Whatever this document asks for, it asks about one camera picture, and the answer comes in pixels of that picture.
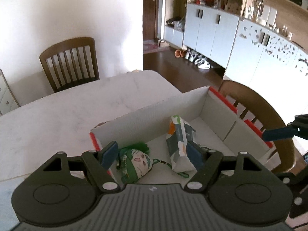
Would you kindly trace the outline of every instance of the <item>chair backrest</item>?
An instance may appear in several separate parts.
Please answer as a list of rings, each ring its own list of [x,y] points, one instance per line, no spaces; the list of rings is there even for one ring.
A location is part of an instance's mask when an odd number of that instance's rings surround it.
[[[242,104],[245,109],[240,115],[243,119],[245,115],[250,111],[255,117],[252,120],[253,123],[259,120],[263,127],[261,131],[265,129],[275,129],[285,127],[285,123],[274,110],[274,108],[258,93],[251,88],[242,85],[238,82],[224,80],[220,85],[218,91],[224,96],[230,96],[235,101],[234,106]],[[274,141],[276,150],[278,151],[281,164],[273,169],[272,172],[288,172],[295,166],[295,146],[292,139],[284,139]]]
[[[39,58],[54,92],[100,78],[95,42],[90,37],[78,37],[59,42],[46,49]]]

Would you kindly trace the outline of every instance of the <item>orange slipper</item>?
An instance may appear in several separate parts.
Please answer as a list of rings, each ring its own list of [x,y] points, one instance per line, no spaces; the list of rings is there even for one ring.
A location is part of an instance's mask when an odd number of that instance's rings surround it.
[[[181,54],[182,54],[182,51],[181,51],[181,50],[177,49],[177,50],[175,51],[175,57],[176,57],[176,58],[180,58],[180,57],[181,57]]]
[[[185,57],[185,55],[186,55],[186,51],[182,51],[181,57]]]

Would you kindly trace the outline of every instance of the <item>green plush toy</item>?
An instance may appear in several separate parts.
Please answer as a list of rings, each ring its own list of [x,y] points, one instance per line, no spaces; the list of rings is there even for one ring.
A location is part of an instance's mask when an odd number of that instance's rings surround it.
[[[149,148],[145,143],[137,143],[119,150],[117,169],[122,170],[121,180],[123,183],[136,183],[145,176],[156,163],[163,163],[172,168],[171,164],[159,159],[151,159]],[[187,173],[177,173],[184,178],[188,178]]]

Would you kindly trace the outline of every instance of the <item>white cardboard box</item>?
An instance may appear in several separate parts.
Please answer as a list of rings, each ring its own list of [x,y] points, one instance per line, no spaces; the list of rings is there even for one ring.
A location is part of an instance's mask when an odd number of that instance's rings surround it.
[[[99,124],[91,130],[92,141],[97,150],[111,141],[116,141],[119,148],[145,142],[151,158],[170,163],[166,134],[170,117],[179,115],[196,130],[202,146],[218,150],[225,156],[236,156],[239,151],[249,152],[257,159],[266,156],[268,146],[230,108],[211,88],[202,87]],[[110,169],[120,182],[120,173],[115,167],[114,163]],[[166,165],[156,164],[138,183],[184,185],[190,178],[182,178]]]

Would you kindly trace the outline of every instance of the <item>doormat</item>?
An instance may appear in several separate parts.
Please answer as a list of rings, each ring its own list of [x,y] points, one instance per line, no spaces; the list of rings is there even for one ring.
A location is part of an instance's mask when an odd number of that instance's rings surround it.
[[[143,41],[143,54],[155,53],[160,51],[169,50],[169,47],[158,47],[157,43],[154,40]]]

